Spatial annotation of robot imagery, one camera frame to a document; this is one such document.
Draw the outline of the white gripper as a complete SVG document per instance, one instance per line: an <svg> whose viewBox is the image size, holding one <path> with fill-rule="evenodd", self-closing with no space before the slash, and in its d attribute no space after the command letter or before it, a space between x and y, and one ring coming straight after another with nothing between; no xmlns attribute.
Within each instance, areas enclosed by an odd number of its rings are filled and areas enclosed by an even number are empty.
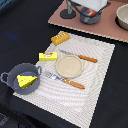
<svg viewBox="0 0 128 128"><path fill-rule="evenodd" d="M100 10L107 5L108 0L72 0L74 3L90 8L92 10Z"/></svg>

